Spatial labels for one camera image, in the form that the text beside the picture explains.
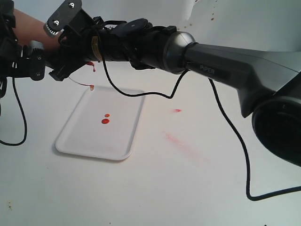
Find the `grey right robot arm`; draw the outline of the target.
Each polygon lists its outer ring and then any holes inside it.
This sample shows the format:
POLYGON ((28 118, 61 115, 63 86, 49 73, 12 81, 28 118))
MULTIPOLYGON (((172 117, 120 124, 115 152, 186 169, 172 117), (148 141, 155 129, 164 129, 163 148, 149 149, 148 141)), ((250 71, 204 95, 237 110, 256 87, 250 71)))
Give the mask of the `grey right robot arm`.
POLYGON ((200 44, 175 26, 147 19, 103 21, 78 13, 54 13, 44 26, 61 45, 51 76, 61 81, 86 61, 129 62, 137 70, 192 71, 237 90, 243 117, 263 146, 301 164, 301 53, 200 44))

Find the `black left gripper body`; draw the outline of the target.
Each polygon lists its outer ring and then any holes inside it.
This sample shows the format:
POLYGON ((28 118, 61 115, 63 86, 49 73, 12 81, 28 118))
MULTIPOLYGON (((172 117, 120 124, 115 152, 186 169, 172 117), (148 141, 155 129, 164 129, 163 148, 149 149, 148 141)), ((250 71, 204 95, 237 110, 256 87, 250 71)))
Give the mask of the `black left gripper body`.
POLYGON ((0 2, 0 76, 2 78, 22 78, 22 70, 18 68, 22 47, 14 32, 16 17, 12 0, 0 2))

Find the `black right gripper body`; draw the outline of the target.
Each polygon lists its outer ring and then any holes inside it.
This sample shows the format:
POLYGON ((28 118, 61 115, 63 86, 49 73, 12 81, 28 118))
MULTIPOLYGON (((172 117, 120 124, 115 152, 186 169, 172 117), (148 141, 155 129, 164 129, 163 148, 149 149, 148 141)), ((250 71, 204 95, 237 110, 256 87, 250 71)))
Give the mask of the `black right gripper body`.
POLYGON ((49 75, 63 81, 73 72, 87 64, 86 35, 91 26, 103 22, 101 16, 90 17, 80 11, 72 21, 58 33, 59 50, 47 59, 52 69, 49 75))

